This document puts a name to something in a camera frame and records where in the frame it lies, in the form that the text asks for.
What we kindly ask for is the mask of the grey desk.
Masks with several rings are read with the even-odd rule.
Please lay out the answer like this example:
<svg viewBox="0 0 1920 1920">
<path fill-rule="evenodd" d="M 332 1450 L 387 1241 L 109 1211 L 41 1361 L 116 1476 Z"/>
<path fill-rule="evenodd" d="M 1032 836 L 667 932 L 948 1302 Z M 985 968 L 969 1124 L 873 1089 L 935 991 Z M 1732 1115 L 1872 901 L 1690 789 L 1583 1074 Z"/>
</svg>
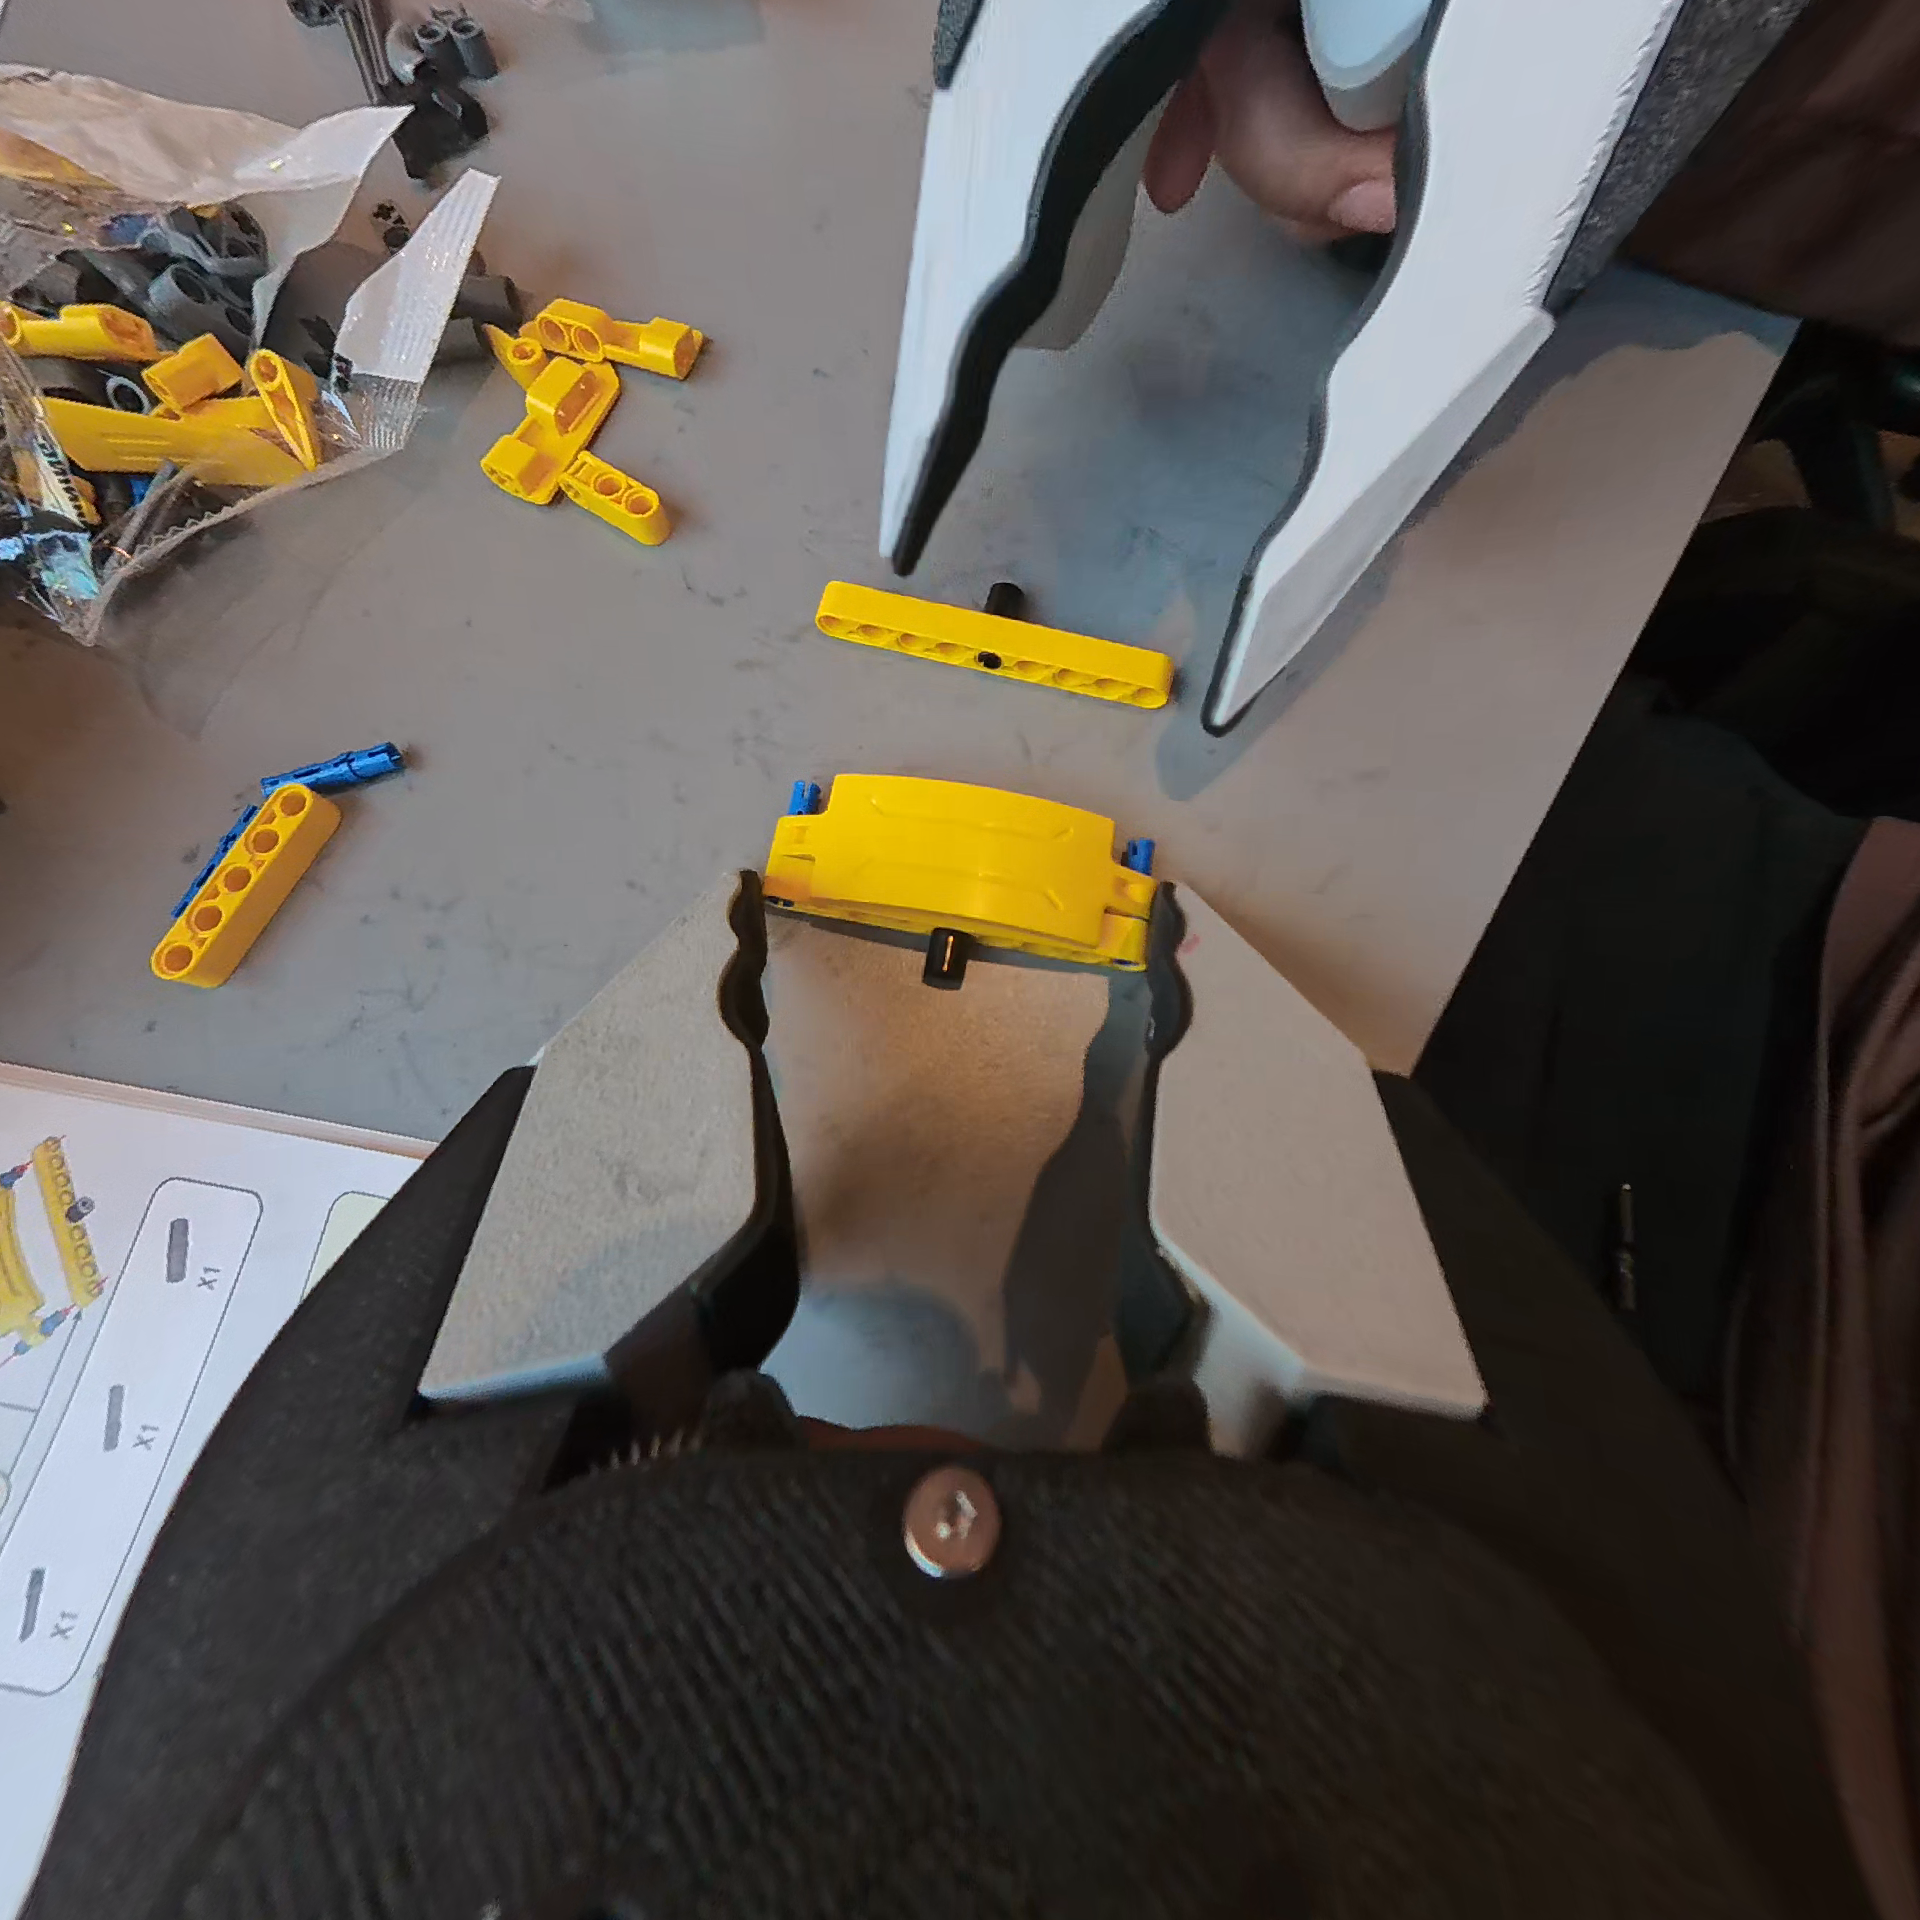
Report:
<svg viewBox="0 0 1920 1920">
<path fill-rule="evenodd" d="M 1419 1059 L 1790 341 L 1614 267 L 1222 738 L 1198 699 L 1364 283 L 1212 181 L 1139 213 L 1068 352 L 1009 363 L 906 592 L 1013 580 L 1179 662 L 1117 713 L 812 625 L 885 585 L 881 445 L 933 5 L 477 5 L 482 253 L 534 296 L 707 333 L 602 445 L 660 549 L 480 471 L 517 416 L 435 374 L 406 449 L 196 537 L 83 648 L 4 606 L 4 1062 L 435 1139 L 725 868 L 797 776 L 1107 814 L 1368 1056 Z M 157 980 L 261 781 L 392 743 L 217 989 Z"/>
</svg>

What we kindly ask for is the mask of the yellow curved panel blue pins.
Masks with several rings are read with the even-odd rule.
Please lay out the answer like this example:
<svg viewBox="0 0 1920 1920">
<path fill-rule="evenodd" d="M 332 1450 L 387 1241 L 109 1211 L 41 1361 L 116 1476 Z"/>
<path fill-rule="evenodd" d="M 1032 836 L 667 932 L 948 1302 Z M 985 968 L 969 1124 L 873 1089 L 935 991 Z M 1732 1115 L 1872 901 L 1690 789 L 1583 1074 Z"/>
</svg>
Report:
<svg viewBox="0 0 1920 1920">
<path fill-rule="evenodd" d="M 762 896 L 816 918 L 1142 972 L 1158 894 L 1151 859 L 1151 840 L 1052 798 L 835 774 L 793 786 Z"/>
</svg>

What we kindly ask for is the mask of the plastic bag of yellow parts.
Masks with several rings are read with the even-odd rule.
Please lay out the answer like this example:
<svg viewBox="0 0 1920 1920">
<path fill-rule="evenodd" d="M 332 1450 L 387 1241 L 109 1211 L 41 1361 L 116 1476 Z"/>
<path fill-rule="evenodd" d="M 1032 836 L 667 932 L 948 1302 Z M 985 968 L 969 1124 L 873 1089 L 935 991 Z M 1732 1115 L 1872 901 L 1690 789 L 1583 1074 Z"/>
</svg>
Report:
<svg viewBox="0 0 1920 1920">
<path fill-rule="evenodd" d="M 95 648 L 196 537 L 407 445 L 462 330 L 515 322 L 495 181 L 348 244 L 399 109 L 286 126 L 4 67 L 4 597 Z"/>
</svg>

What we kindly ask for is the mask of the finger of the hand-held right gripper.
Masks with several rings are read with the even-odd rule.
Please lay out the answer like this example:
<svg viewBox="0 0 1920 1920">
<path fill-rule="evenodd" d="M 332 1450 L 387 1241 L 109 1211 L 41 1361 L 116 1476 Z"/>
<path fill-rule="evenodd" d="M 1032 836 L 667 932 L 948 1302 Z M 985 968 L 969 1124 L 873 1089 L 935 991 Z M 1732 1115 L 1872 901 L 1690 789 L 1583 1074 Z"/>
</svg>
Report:
<svg viewBox="0 0 1920 1920">
<path fill-rule="evenodd" d="M 1020 349 L 1061 352 L 1125 259 L 1179 83 L 1176 3 L 942 3 L 884 434 L 884 558 L 909 574 Z"/>
<path fill-rule="evenodd" d="M 1202 707 L 1232 733 L 1332 619 L 1554 333 L 1550 287 L 1674 3 L 1455 3 L 1405 96 L 1402 230 L 1250 554 Z"/>
</svg>

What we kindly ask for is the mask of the person's right hand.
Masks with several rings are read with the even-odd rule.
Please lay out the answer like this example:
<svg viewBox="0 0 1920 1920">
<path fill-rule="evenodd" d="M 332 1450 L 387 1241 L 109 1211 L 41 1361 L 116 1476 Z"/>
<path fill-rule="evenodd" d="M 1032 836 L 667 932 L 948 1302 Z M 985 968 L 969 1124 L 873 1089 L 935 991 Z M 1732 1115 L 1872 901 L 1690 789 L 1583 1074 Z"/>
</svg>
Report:
<svg viewBox="0 0 1920 1920">
<path fill-rule="evenodd" d="M 1164 104 L 1142 163 L 1162 215 L 1212 171 L 1311 244 L 1396 229 L 1396 132 L 1345 129 L 1314 75 L 1297 5 L 1232 5 Z"/>
</svg>

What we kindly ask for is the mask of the yellow L-shaped piece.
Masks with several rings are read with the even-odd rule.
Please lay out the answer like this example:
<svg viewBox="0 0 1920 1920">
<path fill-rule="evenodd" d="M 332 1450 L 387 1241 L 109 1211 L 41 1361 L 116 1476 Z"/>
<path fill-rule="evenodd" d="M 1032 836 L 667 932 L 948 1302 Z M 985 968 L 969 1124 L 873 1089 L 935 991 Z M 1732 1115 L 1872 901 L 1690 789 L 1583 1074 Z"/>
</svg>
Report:
<svg viewBox="0 0 1920 1920">
<path fill-rule="evenodd" d="M 482 457 L 493 489 L 530 507 L 561 492 L 564 473 L 585 453 L 620 394 L 620 370 L 552 354 L 523 394 L 523 416 Z"/>
</svg>

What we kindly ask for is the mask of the yellow angled beam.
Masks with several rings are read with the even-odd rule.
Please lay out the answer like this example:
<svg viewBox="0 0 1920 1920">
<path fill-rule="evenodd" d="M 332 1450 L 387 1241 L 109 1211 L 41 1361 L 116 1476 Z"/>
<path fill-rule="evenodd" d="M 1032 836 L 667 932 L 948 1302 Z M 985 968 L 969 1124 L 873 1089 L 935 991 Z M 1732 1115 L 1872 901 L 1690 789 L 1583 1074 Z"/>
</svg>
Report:
<svg viewBox="0 0 1920 1920">
<path fill-rule="evenodd" d="M 566 298 L 545 303 L 519 335 L 554 357 L 672 380 L 685 380 L 707 346 L 707 336 L 689 324 L 663 316 L 622 321 L 591 303 Z"/>
</svg>

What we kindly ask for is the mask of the long yellow nine-hole beam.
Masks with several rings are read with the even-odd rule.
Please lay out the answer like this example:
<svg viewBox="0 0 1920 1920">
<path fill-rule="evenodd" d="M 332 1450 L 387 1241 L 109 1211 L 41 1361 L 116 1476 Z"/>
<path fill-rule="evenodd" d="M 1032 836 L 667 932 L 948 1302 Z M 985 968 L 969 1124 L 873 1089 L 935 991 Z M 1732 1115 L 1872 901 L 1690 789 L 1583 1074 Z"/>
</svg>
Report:
<svg viewBox="0 0 1920 1920">
<path fill-rule="evenodd" d="M 1162 652 L 1025 619 L 1017 592 L 969 609 L 827 582 L 813 625 L 824 636 L 851 646 L 1115 708 L 1165 708 L 1178 680 L 1174 660 Z"/>
</svg>

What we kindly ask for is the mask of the short yellow beam blue pin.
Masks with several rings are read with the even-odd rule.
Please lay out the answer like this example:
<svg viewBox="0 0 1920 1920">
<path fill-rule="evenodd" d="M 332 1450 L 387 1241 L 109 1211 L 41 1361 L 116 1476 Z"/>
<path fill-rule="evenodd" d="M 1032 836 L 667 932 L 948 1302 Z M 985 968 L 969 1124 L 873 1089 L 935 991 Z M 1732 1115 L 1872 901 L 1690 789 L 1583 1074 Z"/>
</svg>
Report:
<svg viewBox="0 0 1920 1920">
<path fill-rule="evenodd" d="M 341 822 L 337 797 L 406 773 L 403 750 L 375 743 L 268 776 L 181 892 L 150 956 L 160 982 L 224 987 Z"/>
</svg>

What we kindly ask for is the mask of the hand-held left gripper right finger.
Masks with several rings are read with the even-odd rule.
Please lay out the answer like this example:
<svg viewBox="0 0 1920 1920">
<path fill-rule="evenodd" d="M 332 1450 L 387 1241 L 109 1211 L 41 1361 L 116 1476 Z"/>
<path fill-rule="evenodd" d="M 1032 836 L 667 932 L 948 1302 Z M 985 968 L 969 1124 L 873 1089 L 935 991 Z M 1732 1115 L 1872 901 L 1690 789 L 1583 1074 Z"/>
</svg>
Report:
<svg viewBox="0 0 1920 1920">
<path fill-rule="evenodd" d="M 1146 935 L 1115 1349 L 1212 1437 L 1322 1403 L 1455 1424 L 1485 1388 L 1365 1056 L 1194 888 Z"/>
</svg>

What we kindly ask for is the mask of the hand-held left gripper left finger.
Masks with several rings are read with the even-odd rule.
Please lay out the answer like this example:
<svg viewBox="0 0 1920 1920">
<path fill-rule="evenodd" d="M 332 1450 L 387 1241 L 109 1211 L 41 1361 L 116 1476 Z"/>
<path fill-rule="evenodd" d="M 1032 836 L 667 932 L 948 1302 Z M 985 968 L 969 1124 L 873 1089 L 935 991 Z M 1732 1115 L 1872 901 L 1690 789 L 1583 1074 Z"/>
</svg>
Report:
<svg viewBox="0 0 1920 1920">
<path fill-rule="evenodd" d="M 800 1302 L 755 873 L 718 881 L 540 1050 L 420 1376 L 694 1420 Z"/>
</svg>

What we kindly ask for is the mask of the loose black connector parts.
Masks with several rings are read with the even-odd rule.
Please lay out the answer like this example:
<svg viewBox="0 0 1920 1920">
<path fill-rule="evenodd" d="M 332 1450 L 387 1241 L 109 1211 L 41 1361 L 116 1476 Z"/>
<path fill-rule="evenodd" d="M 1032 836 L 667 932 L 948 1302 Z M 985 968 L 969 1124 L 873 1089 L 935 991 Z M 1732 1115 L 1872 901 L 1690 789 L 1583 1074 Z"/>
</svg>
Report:
<svg viewBox="0 0 1920 1920">
<path fill-rule="evenodd" d="M 288 3 L 286 13 L 309 32 L 337 31 L 367 104 L 402 110 L 392 144 L 411 183 L 434 184 L 487 141 L 491 120 L 471 86 L 498 64 L 469 13 L 434 6 L 402 20 L 375 3 Z"/>
</svg>

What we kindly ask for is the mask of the short yellow three-hole beam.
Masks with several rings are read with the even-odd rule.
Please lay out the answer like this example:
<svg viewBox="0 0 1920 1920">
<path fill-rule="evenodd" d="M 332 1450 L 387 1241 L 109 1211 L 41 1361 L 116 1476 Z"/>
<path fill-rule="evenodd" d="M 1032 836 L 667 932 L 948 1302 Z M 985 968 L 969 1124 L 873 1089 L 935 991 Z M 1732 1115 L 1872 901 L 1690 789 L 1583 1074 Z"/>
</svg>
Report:
<svg viewBox="0 0 1920 1920">
<path fill-rule="evenodd" d="M 559 475 L 564 498 L 625 539 L 655 549 L 672 535 L 660 494 L 591 451 L 580 451 Z"/>
</svg>

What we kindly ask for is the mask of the open white instruction manual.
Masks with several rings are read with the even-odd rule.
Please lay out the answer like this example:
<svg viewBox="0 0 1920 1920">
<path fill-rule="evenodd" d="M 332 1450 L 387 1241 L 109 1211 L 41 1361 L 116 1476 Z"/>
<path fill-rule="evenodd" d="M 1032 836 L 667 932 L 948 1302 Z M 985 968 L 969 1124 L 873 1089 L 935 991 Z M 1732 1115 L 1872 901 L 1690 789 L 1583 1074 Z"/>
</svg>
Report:
<svg viewBox="0 0 1920 1920">
<path fill-rule="evenodd" d="M 4 1695 L 71 1691 L 180 1478 L 420 1141 L 4 1069 Z"/>
</svg>

